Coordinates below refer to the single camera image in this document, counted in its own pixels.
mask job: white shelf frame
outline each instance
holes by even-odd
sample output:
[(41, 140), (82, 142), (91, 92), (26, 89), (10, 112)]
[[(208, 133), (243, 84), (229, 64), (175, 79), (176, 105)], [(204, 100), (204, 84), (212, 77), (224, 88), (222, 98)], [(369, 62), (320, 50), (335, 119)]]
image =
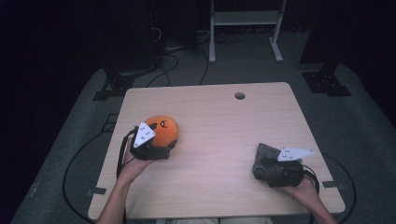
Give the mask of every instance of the white shelf frame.
[(210, 16), (209, 62), (216, 62), (215, 26), (274, 24), (276, 26), (274, 36), (269, 37), (269, 42), (274, 52), (276, 61), (278, 63), (282, 63), (283, 57), (276, 41), (279, 36), (280, 25), (282, 24), (286, 3), (287, 0), (282, 0), (280, 10), (216, 12), (214, 9), (214, 0), (212, 0)]

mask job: dark background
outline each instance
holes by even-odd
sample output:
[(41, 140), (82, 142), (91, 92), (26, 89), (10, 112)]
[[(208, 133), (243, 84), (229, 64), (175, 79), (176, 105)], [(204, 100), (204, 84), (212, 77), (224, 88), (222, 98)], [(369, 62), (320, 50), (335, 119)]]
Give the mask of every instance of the dark background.
[[(148, 47), (147, 57), (137, 53), (142, 49), (136, 50), (135, 43), (152, 38), (134, 30), (140, 21), (156, 24), (165, 36), (190, 46), (195, 44), (196, 30), (208, 29), (208, 0), (146, 1), (149, 16), (140, 11), (143, 14), (137, 18), (141, 20), (120, 23), (125, 18), (125, 10), (117, 11), (122, 3), (128, 1), (0, 1), (2, 223), (9, 222), (18, 209), (78, 95), (91, 75), (102, 68), (104, 54), (122, 58), (125, 66), (152, 64), (158, 46)], [(267, 9), (276, 7), (277, 2), (216, 3), (219, 10), (230, 6), (235, 10)], [(336, 49), (340, 62), (358, 74), (395, 124), (395, 24), (396, 6), (390, 0), (358, 4), (289, 0), (282, 29), (312, 28), (301, 63), (324, 63), (329, 60), (329, 49)], [(124, 49), (134, 53), (126, 55)]]

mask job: black strap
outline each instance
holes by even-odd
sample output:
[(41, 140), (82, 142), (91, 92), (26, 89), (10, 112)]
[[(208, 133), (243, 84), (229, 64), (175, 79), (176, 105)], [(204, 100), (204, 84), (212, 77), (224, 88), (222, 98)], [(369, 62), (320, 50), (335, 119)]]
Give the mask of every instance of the black strap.
[(317, 193), (319, 194), (319, 187), (320, 187), (320, 185), (319, 185), (319, 181), (318, 181), (318, 179), (317, 179), (317, 176), (314, 175), (314, 174), (312, 174), (311, 172), (309, 172), (309, 171), (307, 171), (307, 170), (304, 170), (304, 173), (305, 173), (306, 175), (308, 175), (309, 177), (311, 177), (311, 179), (314, 181), (315, 189), (317, 190)]
[[(125, 147), (126, 147), (126, 145), (128, 143), (129, 135), (131, 135), (133, 133), (136, 134), (137, 133), (137, 129), (138, 129), (138, 127), (134, 127), (134, 129), (131, 130), (130, 132), (128, 132), (128, 134), (125, 135), (125, 137), (122, 139), (122, 144), (121, 144), (121, 148), (120, 148), (120, 155), (119, 155), (119, 162), (117, 163), (117, 173), (116, 173), (117, 179), (119, 178), (119, 175), (120, 175), (120, 172), (121, 172), (121, 169), (122, 169), (123, 155), (125, 154)], [(127, 223), (126, 208), (124, 209), (124, 214), (123, 214), (123, 217), (122, 217), (122, 221), (123, 221), (124, 224)]]

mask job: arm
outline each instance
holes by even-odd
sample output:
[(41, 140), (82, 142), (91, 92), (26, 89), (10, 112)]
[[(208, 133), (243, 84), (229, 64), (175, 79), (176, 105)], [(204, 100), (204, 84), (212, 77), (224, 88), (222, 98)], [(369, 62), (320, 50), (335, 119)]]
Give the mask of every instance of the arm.
[(127, 151), (124, 156), (124, 164), (126, 162), (128, 163), (122, 168), (105, 208), (96, 223), (122, 223), (129, 187), (154, 161), (133, 160), (131, 152)]
[(314, 216), (320, 224), (337, 223), (319, 198), (312, 179), (307, 175), (297, 187), (279, 188), (299, 201)]

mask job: orange ball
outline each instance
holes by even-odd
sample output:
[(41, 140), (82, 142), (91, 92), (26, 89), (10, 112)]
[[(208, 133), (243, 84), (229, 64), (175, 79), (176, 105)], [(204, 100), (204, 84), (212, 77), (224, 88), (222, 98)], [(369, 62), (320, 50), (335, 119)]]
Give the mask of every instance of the orange ball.
[(160, 115), (146, 120), (148, 126), (156, 124), (153, 129), (155, 137), (151, 144), (154, 147), (174, 147), (178, 138), (178, 126), (174, 119)]

